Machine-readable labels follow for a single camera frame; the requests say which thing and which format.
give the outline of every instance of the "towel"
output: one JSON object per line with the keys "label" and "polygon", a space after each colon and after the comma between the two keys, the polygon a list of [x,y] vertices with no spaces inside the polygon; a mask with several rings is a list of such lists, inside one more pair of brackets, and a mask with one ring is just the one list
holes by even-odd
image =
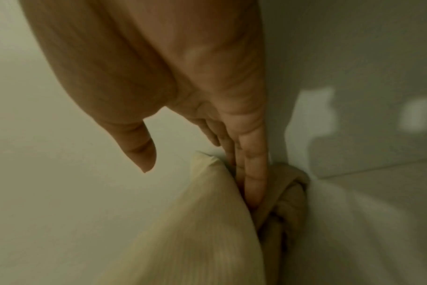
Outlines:
{"label": "towel", "polygon": [[271,166],[268,192],[250,212],[224,164],[197,153],[188,189],[97,284],[276,285],[305,221],[307,184],[300,170]]}

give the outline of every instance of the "ribbed fabric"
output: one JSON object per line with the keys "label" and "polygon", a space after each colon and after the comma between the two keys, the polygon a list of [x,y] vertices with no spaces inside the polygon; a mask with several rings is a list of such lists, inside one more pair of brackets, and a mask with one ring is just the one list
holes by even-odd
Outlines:
{"label": "ribbed fabric", "polygon": [[304,223],[307,177],[286,165],[270,172],[250,214],[223,163],[195,154],[188,189],[97,284],[275,285],[281,252]]}

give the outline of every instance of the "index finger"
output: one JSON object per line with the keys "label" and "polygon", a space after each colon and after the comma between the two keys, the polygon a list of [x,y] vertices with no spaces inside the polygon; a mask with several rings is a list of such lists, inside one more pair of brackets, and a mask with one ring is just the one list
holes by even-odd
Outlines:
{"label": "index finger", "polygon": [[256,208],[265,196],[268,179],[268,147],[265,124],[239,135],[245,160],[245,200]]}

